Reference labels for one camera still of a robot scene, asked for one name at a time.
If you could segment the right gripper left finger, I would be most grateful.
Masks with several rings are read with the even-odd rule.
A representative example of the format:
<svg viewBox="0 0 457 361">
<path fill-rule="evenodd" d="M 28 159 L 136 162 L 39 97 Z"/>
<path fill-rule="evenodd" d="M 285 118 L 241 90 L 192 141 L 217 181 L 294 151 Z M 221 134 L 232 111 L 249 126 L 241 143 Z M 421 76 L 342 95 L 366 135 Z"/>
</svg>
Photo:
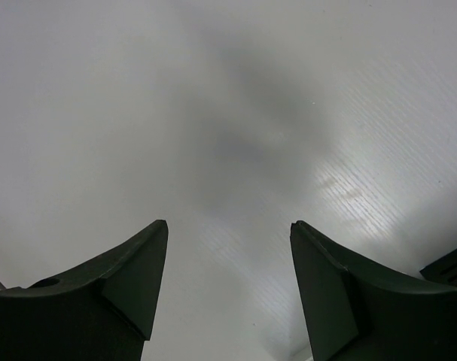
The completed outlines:
<svg viewBox="0 0 457 361">
<path fill-rule="evenodd" d="M 0 360 L 139 360 L 151 338 L 168 226 L 27 288 L 0 290 Z"/>
</svg>

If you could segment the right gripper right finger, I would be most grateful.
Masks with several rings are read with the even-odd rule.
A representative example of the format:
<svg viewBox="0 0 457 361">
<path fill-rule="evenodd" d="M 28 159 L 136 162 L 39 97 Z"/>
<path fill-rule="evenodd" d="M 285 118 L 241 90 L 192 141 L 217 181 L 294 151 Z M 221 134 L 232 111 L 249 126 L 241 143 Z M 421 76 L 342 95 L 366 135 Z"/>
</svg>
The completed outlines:
<svg viewBox="0 0 457 361">
<path fill-rule="evenodd" d="M 291 226 L 291 252 L 316 360 L 457 360 L 457 287 L 395 271 Z"/>
</svg>

